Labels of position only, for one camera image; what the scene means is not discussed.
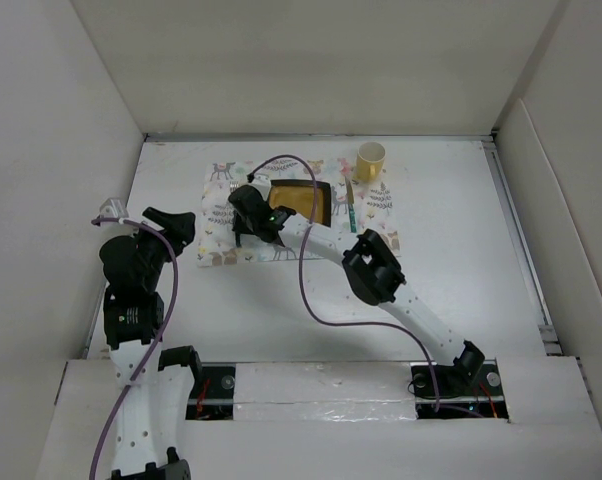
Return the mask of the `square black amber plate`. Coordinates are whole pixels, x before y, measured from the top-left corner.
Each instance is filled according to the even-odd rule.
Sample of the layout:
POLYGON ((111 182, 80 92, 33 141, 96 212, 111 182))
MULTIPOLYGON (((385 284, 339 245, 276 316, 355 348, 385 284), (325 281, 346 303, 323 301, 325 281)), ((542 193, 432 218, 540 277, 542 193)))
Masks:
MULTIPOLYGON (((330 227, 332 223, 332 189, 327 182, 317 182, 317 210, 315 221, 330 227)), ((271 181, 268 203, 272 208, 287 207, 307 219, 314 202, 314 185, 311 180, 277 179, 271 181)))

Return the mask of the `green-handled steel knife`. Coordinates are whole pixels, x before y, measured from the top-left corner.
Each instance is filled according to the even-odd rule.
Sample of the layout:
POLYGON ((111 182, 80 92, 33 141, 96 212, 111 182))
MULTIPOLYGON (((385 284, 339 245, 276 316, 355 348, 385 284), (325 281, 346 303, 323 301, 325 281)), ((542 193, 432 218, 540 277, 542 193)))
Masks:
POLYGON ((348 202, 348 215, 350 222, 350 230, 352 233, 357 233, 357 222, 356 222, 356 214, 354 207, 354 191, 352 187, 352 183, 350 179, 345 178, 345 186, 346 186, 346 194, 347 194, 347 202, 348 202))

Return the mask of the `floral animal print napkin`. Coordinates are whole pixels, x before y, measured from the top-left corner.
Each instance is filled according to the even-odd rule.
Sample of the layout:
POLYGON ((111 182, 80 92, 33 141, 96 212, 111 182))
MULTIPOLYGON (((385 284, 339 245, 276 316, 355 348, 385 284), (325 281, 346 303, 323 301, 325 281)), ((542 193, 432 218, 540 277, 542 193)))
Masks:
MULTIPOLYGON (((257 173, 270 180, 293 179, 323 181, 332 189, 332 223, 335 230, 350 228, 345 178, 350 179, 354 191, 357 231, 372 229, 380 234, 390 250, 400 254, 398 222, 393 211, 393 199, 387 182, 377 179, 371 184, 358 181, 352 163, 344 157, 309 159, 303 167, 292 159, 279 159, 257 173)), ((261 242, 254 236, 243 235, 241 244, 235 243, 232 231, 234 210, 228 202, 231 181, 244 181, 257 164, 253 161, 213 163, 202 195, 201 232, 198 237, 197 262, 201 267, 218 267, 254 262, 295 261, 297 248, 286 249, 261 242)))

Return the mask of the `yellow ceramic mug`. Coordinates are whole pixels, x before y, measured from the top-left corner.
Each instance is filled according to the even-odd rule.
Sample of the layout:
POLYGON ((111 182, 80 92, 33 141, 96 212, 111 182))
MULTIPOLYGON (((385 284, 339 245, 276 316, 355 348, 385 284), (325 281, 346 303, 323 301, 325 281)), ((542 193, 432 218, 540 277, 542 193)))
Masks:
POLYGON ((378 142, 362 144, 357 151, 356 178, 364 183, 374 182, 381 173, 386 158, 385 147, 378 142))

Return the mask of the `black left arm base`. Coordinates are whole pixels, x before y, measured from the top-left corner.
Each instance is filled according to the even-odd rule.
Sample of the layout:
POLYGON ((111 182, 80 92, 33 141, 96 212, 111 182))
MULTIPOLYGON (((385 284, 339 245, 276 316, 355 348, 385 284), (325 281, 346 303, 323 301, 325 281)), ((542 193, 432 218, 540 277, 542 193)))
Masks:
POLYGON ((191 391, 186 419, 194 421, 225 421, 233 419, 236 365, 204 363, 201 380, 191 391))

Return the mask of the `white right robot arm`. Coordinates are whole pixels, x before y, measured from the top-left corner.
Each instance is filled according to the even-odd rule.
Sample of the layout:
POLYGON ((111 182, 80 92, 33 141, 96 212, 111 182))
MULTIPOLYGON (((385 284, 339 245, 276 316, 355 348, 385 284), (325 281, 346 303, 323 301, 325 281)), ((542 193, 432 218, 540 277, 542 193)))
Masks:
POLYGON ((478 384, 484 354, 421 300, 380 234, 372 229, 361 234, 339 231, 312 223, 289 207, 273 208, 263 189, 252 184, 234 189, 229 203, 239 235, 252 234, 265 243, 295 248, 301 255, 309 252, 341 266, 360 301, 393 316, 421 342, 436 363, 436 380, 452 393, 467 393, 478 384))

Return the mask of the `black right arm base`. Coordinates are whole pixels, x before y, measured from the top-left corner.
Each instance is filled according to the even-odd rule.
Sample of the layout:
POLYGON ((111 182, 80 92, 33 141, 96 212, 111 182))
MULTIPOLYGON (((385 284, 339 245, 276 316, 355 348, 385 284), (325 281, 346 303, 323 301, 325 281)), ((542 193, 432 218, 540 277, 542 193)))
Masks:
POLYGON ((487 360, 478 376, 467 384, 448 367, 433 365, 439 391, 435 410, 435 390, 426 362, 410 364, 407 389, 415 398, 418 420, 433 419, 509 419, 500 372, 495 360, 487 360))

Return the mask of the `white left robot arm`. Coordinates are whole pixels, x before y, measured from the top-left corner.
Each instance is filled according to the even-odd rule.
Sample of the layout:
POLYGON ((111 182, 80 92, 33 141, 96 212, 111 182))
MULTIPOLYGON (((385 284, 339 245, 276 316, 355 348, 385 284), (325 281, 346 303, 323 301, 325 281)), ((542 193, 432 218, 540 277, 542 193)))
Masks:
POLYGON ((119 224, 132 233, 115 236, 99 250, 107 287, 103 299, 104 333, 114 366, 118 397, 108 414, 93 453, 89 478, 110 433, 115 451, 112 479, 189 479, 188 461, 179 452, 180 429, 190 396, 203 387, 198 352, 191 345, 164 348, 179 281, 172 281, 169 301, 157 285, 166 264, 195 238, 192 212, 169 214, 147 208, 143 221, 130 219, 121 207, 101 209, 94 224, 119 224))

